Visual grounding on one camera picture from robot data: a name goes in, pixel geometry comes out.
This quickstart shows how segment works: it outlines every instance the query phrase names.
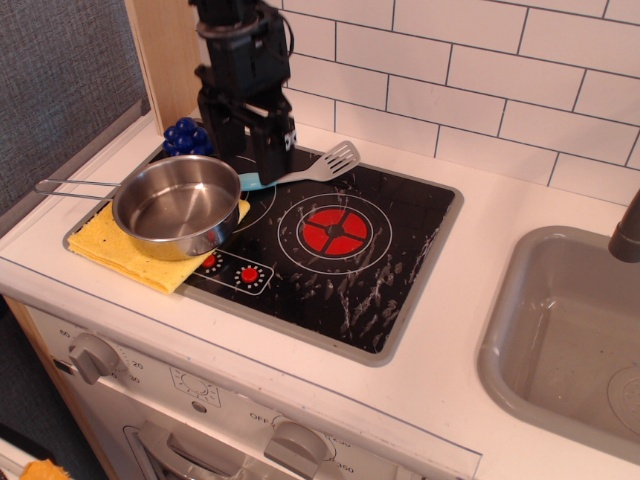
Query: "orange object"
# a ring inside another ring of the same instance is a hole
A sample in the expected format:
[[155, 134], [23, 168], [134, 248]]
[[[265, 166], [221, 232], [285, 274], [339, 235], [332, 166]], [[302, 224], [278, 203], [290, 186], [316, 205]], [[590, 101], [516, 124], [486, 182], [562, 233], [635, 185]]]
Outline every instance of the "orange object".
[[51, 460], [40, 460], [28, 463], [20, 480], [69, 480], [71, 477], [51, 462]]

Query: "saucepan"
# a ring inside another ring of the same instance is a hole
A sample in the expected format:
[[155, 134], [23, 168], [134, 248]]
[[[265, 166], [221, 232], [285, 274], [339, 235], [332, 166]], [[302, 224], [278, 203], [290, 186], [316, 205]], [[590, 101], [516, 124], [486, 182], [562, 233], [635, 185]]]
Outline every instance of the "saucepan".
[[238, 225], [241, 188], [228, 164], [201, 155], [154, 162], [121, 184], [47, 179], [35, 191], [97, 200], [111, 198], [48, 192], [47, 183], [117, 187], [113, 218], [145, 255], [161, 260], [197, 257], [220, 246]]

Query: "sink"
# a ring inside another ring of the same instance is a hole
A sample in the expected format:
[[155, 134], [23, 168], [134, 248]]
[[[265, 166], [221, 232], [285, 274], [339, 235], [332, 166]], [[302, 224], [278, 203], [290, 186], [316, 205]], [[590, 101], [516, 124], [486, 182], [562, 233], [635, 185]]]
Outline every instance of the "sink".
[[513, 416], [640, 464], [640, 264], [608, 241], [559, 226], [519, 241], [478, 372]]

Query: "yellow sponge cloth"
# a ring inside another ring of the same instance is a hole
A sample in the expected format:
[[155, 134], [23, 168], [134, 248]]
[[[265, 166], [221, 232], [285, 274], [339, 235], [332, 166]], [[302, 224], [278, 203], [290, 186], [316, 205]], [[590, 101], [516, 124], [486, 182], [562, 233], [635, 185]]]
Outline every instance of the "yellow sponge cloth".
[[[242, 220], [249, 203], [240, 200], [238, 207]], [[209, 256], [205, 253], [187, 260], [165, 261], [143, 255], [116, 224], [111, 204], [69, 236], [69, 249], [166, 294], [173, 293]]]

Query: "oven handle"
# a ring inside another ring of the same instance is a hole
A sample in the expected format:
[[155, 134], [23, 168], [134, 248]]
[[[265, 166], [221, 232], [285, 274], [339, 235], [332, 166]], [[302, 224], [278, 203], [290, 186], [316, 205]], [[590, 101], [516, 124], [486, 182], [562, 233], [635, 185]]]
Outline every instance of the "oven handle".
[[138, 439], [149, 455], [179, 479], [234, 480], [239, 478], [238, 475], [232, 477], [218, 475], [181, 457], [169, 447], [171, 432], [153, 423], [146, 422], [144, 424], [142, 430], [138, 432]]

